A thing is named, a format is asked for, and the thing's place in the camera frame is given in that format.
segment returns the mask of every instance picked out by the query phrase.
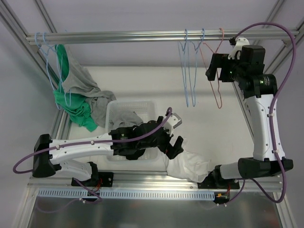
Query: green cloth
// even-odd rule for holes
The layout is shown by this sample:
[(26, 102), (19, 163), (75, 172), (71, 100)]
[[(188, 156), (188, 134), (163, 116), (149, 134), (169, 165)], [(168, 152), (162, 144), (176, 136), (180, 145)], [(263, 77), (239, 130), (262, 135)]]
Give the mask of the green cloth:
[[(60, 44), (56, 46), (58, 61), (61, 66), (62, 59), (62, 81), (65, 81), (69, 74), (69, 63), (68, 56), (65, 47)], [(94, 131), (97, 128), (94, 120), (91, 117), (91, 108), (90, 105), (86, 102), (86, 96), (80, 94), (71, 93), (71, 105), (70, 105), (70, 94), (65, 93), (61, 86), (61, 83), (58, 85), (58, 89), (54, 92), (55, 102), (59, 104), (69, 115), (72, 122), (78, 124), (80, 127), (84, 126), (90, 132)]]

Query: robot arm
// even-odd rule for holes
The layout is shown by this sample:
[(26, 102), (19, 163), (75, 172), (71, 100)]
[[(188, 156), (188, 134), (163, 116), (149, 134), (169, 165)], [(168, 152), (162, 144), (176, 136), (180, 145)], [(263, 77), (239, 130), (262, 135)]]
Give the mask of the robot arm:
[(51, 139), (49, 134), (41, 135), (35, 145), (34, 152), (46, 148), (55, 149), (34, 156), (33, 177), (50, 177), (57, 173), (65, 177), (86, 181), (96, 176), (98, 173), (97, 165), (92, 162), (81, 163), (73, 159), (94, 155), (120, 155), (125, 156), (128, 160), (137, 160), (144, 154), (145, 149), (151, 147), (158, 147), (169, 159), (174, 159), (183, 152), (182, 137), (179, 136), (174, 145), (170, 144), (173, 130), (182, 122), (177, 114), (172, 114), (164, 126), (150, 136), (133, 142), (119, 142), (149, 133), (162, 120), (163, 117), (160, 116), (157, 121), (151, 120), (139, 126), (121, 127), (112, 130), (109, 134), (78, 140), (56, 140)]
[[(213, 54), (206, 76), (215, 80), (217, 68), (221, 68), (222, 82), (238, 82), (244, 102), (249, 109), (253, 135), (254, 151), (251, 158), (240, 158), (232, 164), (217, 165), (204, 180), (212, 182), (218, 188), (226, 188), (235, 179), (269, 177), (281, 173), (273, 151), (269, 124), (269, 108), (277, 92), (276, 78), (263, 74), (265, 49), (262, 46), (249, 45), (245, 38), (238, 38), (230, 54)], [(276, 104), (272, 113), (276, 147), (285, 171), (293, 168), (293, 161), (285, 158), (280, 143), (276, 117)]]

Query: laundry basket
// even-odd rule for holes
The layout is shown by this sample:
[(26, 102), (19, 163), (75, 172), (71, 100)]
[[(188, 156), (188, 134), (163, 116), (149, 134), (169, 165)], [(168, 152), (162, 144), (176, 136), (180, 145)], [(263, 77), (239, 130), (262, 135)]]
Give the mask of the laundry basket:
[[(116, 100), (111, 101), (106, 110), (105, 129), (107, 132), (113, 130), (112, 118), (116, 112), (119, 111), (131, 111), (135, 112), (144, 123), (149, 120), (156, 120), (156, 105), (153, 101), (123, 101)], [(138, 160), (154, 160), (158, 159), (158, 148), (146, 149), (145, 153), (138, 158)], [(107, 156), (109, 162), (138, 162), (137, 160), (129, 161), (124, 156)]]

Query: crumpled white fabric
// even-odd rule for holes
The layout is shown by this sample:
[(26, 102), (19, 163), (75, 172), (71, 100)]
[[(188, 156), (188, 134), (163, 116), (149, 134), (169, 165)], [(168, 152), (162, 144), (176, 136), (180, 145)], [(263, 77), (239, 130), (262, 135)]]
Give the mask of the crumpled white fabric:
[(161, 153), (166, 165), (168, 176), (188, 179), (201, 183), (208, 176), (208, 166), (210, 161), (206, 161), (201, 154), (184, 150), (170, 160), (164, 153)]

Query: gray cloth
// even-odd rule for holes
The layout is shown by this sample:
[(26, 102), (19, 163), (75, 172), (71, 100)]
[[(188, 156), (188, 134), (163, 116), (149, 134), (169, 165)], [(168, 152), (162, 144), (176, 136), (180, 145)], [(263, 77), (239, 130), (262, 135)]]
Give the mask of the gray cloth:
[(112, 129), (117, 129), (119, 127), (132, 127), (134, 125), (140, 125), (143, 123), (143, 120), (135, 113), (131, 111), (120, 111), (113, 115)]
[(86, 96), (85, 101), (90, 105), (92, 119), (97, 125), (105, 127), (106, 108), (110, 101), (116, 100), (115, 95), (111, 91), (100, 90), (89, 71), (74, 58), (69, 47), (66, 47), (66, 53), (69, 74), (62, 83), (64, 91), (68, 93), (71, 90), (71, 93)]

